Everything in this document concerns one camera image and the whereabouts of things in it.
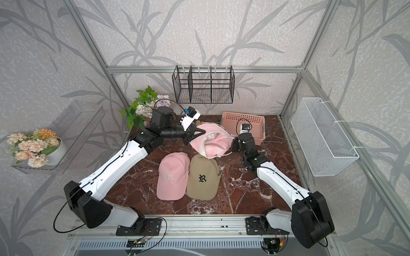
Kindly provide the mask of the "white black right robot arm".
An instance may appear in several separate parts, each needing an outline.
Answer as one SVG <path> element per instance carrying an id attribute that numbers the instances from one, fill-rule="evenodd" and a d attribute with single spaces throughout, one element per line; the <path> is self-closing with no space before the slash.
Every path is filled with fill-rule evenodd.
<path id="1" fill-rule="evenodd" d="M 325 197 L 320 192 L 310 192 L 284 175 L 266 156 L 260 154 L 250 133 L 234 138 L 231 152 L 239 153 L 248 171 L 268 184 L 289 206 L 290 211 L 270 209 L 262 212 L 261 231 L 278 234 L 292 233 L 301 245 L 311 248 L 335 231 L 333 219 Z"/>

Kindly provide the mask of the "beige baseball cap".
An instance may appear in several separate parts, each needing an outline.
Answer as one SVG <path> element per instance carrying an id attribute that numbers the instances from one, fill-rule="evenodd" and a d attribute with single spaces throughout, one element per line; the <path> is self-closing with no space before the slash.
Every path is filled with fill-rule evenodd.
<path id="1" fill-rule="evenodd" d="M 191 159 L 186 193 L 189 198 L 209 201 L 218 192 L 221 174 L 217 162 L 196 154 Z"/>

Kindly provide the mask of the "pink baseball cap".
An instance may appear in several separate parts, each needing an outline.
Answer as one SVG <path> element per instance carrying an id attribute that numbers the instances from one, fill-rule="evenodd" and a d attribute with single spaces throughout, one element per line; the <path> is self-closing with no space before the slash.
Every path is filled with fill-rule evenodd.
<path id="1" fill-rule="evenodd" d="M 184 152 L 165 156 L 159 165 L 157 198 L 176 201 L 184 197 L 189 178 L 190 159 Z"/>

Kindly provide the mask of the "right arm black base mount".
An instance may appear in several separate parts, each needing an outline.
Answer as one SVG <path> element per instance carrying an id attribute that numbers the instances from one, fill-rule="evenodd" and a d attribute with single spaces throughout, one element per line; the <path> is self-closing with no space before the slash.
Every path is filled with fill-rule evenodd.
<path id="1" fill-rule="evenodd" d="M 247 217 L 245 219 L 247 235 L 289 235 L 290 232 L 272 228 L 265 218 Z"/>

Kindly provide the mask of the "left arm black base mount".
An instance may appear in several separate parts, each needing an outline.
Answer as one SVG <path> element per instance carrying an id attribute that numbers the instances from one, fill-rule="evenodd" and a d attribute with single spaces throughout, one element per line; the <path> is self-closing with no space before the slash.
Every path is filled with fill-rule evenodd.
<path id="1" fill-rule="evenodd" d="M 118 226 L 116 236 L 159 236 L 162 218 L 138 220 L 132 227 Z"/>

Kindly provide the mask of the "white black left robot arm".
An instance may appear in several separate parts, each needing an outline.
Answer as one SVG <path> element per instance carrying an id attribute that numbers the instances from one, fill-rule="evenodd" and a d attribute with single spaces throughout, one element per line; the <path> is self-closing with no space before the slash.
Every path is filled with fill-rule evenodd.
<path id="1" fill-rule="evenodd" d="M 146 158 L 166 139 L 181 139 L 188 144 L 205 134 L 194 124 L 201 116 L 193 107 L 183 111 L 183 117 L 173 123 L 175 113 L 170 107 L 153 110 L 149 125 L 132 134 L 125 145 L 98 170 L 80 182 L 70 181 L 64 187 L 66 205 L 87 228 L 116 225 L 141 232 L 145 217 L 133 208 L 105 201 L 111 188 L 139 161 Z"/>

